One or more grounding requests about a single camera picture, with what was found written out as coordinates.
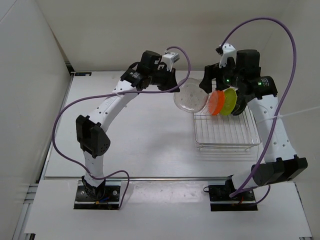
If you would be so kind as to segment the black plate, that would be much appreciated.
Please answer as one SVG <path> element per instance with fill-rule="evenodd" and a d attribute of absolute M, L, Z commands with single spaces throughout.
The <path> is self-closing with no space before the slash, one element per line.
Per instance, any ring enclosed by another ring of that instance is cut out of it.
<path fill-rule="evenodd" d="M 236 99 L 235 107 L 231 112 L 233 116 L 240 115 L 247 107 L 248 95 L 244 91 L 238 88 L 236 90 L 236 96 L 237 96 L 237 99 Z"/>

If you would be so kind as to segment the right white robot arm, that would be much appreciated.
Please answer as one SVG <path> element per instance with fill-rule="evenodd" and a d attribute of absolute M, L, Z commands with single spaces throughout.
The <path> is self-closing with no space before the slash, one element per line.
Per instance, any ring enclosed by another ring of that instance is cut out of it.
<path fill-rule="evenodd" d="M 260 53 L 255 49 L 239 50 L 236 57 L 223 54 L 221 61 L 204 68 L 199 87 L 206 93 L 235 91 L 232 115 L 249 107 L 263 144 L 262 153 L 250 170 L 229 176 L 224 193 L 230 200 L 243 192 L 293 180 L 308 167 L 307 159 L 299 157 L 292 147 L 279 113 L 283 98 L 271 76 L 262 76 Z"/>

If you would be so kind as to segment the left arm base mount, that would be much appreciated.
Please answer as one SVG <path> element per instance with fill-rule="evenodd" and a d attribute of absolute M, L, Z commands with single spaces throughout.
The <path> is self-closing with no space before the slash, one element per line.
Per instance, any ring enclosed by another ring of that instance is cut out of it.
<path fill-rule="evenodd" d="M 74 210 L 118 210 L 120 206 L 120 181 L 107 181 L 102 196 L 92 197 L 81 181 L 74 198 Z"/>

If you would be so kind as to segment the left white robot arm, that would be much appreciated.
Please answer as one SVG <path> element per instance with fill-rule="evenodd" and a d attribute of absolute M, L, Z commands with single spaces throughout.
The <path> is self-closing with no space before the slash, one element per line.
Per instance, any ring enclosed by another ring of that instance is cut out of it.
<path fill-rule="evenodd" d="M 178 92 L 176 70 L 173 64 L 179 60 L 176 52 L 160 55 L 146 50 L 139 62 L 128 67 L 114 88 L 113 96 L 107 97 L 89 115 L 79 115 L 76 123 L 76 137 L 82 149 L 87 172 L 82 176 L 82 184 L 87 195 L 99 201 L 105 195 L 103 174 L 104 154 L 111 145 L 106 132 L 112 121 L 138 92 L 150 85 L 160 91 Z"/>

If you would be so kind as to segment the orange plate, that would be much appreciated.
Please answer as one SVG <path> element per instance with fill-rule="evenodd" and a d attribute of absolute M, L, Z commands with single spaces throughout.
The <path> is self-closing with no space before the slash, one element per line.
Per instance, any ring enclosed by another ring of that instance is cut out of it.
<path fill-rule="evenodd" d="M 222 90 L 215 90 L 211 94 L 207 103 L 208 112 L 212 116 L 216 116 L 220 113 L 224 104 L 225 104 L 225 92 Z"/>

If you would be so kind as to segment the clear glass plate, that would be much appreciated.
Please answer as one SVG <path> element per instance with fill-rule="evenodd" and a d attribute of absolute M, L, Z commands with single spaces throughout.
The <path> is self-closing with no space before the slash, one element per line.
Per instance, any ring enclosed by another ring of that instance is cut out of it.
<path fill-rule="evenodd" d="M 180 87 L 180 92 L 173 94 L 175 105 L 182 111 L 198 113 L 206 105 L 209 94 L 199 87 L 200 80 L 188 78 Z"/>

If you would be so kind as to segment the green plate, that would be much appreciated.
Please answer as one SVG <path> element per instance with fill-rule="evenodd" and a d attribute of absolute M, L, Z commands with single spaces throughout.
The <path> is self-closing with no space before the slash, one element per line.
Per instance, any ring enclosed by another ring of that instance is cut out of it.
<path fill-rule="evenodd" d="M 236 106 L 237 93 L 233 88 L 228 88 L 224 91 L 224 104 L 220 111 L 220 114 L 227 116 L 232 113 Z"/>

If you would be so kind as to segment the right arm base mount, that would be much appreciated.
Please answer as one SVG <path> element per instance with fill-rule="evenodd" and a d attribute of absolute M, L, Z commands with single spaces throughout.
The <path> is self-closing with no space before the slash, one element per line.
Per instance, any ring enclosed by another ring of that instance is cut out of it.
<path fill-rule="evenodd" d="M 211 212 L 248 212 L 257 211 L 253 190 L 230 197 L 225 185 L 208 185 L 203 191 L 209 194 Z"/>

